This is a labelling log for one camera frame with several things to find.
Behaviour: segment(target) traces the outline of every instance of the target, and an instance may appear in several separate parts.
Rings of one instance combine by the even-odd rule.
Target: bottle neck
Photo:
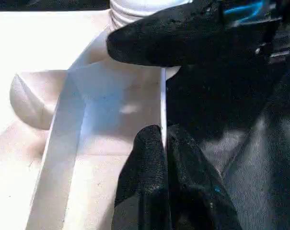
[[[163,9],[193,0],[110,0],[111,30],[147,17]]]

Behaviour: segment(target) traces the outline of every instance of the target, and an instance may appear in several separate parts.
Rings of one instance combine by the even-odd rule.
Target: gloved finger
[[[220,175],[194,139],[178,126],[171,126],[167,144],[174,229],[241,230]]]
[[[159,11],[111,33],[107,50],[113,59],[148,66],[249,59],[263,42],[269,6],[251,0],[194,1]]]
[[[160,128],[142,129],[118,179],[113,230],[170,229],[165,158]]]

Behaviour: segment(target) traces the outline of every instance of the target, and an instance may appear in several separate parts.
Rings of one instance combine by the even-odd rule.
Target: blue cable
[[[261,1],[261,2],[257,2],[257,3],[249,4],[246,6],[239,6],[239,7],[235,7],[235,8],[226,10],[226,11],[224,11],[224,14],[226,15],[229,13],[236,13],[236,12],[241,12],[241,11],[245,11],[245,10],[249,10],[249,9],[255,9],[252,12],[252,14],[250,14],[249,16],[239,19],[238,22],[241,23],[243,21],[246,21],[246,20],[256,16],[259,13],[262,6],[263,6],[263,2]]]

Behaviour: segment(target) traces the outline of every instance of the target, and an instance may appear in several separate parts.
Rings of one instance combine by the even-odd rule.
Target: white plastic tray
[[[135,135],[160,125],[165,143],[166,70],[111,60],[106,34],[75,64],[86,64],[95,49],[103,60],[67,73],[27,230],[109,230],[117,178]]]

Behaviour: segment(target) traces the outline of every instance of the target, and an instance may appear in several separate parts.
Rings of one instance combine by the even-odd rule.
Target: thin white strip
[[[167,115],[166,115],[166,68],[161,69],[161,136],[166,150],[167,143]]]

